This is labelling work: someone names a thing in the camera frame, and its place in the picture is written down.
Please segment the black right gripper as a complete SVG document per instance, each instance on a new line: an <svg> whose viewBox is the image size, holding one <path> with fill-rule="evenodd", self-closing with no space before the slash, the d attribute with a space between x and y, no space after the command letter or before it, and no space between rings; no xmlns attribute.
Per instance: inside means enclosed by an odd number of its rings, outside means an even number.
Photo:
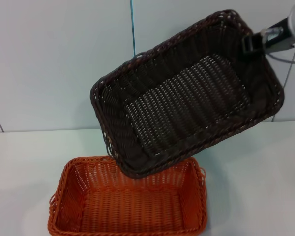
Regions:
<svg viewBox="0 0 295 236"><path fill-rule="evenodd" d="M292 49L295 44L290 29L288 18L275 25L263 29L260 34L247 35L242 38L242 51L244 54L270 54Z"/></svg>

